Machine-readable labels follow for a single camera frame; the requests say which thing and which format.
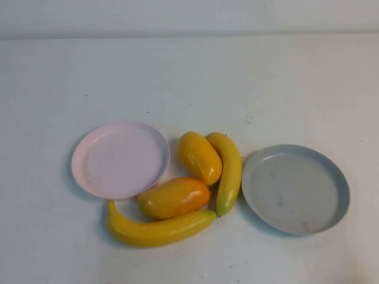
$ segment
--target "yellow banana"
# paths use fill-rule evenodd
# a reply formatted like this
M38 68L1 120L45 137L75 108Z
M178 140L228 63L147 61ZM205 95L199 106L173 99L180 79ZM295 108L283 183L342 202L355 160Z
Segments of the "yellow banana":
M222 133L211 133L205 137L222 160L223 171L217 193L217 215L227 214L236 202L242 177L241 155L234 142Z
M172 219L141 223L117 212L113 200L108 202L108 229L122 243L137 247L157 247L180 241L208 227L216 214L198 210Z

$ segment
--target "gray plate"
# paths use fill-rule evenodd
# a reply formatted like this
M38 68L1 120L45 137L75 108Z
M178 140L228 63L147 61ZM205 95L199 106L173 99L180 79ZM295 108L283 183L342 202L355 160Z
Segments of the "gray plate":
M340 169L319 152L296 145L257 152L243 170L242 191L261 219L291 234L327 230L350 202Z

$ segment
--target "toy fruit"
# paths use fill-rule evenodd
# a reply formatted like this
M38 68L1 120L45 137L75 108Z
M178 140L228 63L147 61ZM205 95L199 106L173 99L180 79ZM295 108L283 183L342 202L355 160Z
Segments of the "toy fruit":
M236 202L241 178L242 160L234 142L222 133L211 133L206 139L218 152L223 163L223 173L217 192L217 215L227 214Z
M198 210L172 219L133 222L117 212L113 200L108 202L108 229L122 243L138 247L156 247L183 240L208 227L216 217L209 210Z
M221 159L209 142L199 133L190 131L180 137L178 158L197 179L206 185L212 185L220 178Z
M138 202L146 215L164 220L198 210L209 198L209 190L200 180L177 177L142 192Z

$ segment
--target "banana tip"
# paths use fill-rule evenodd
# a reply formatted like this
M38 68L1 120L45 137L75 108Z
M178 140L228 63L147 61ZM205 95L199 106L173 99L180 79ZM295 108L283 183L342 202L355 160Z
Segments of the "banana tip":
M116 211L116 205L113 200L108 201L108 212Z

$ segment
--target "white wall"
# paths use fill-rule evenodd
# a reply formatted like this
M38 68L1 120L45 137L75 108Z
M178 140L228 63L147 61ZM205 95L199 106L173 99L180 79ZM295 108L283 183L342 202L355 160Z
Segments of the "white wall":
M0 38L379 31L377 0L0 0Z

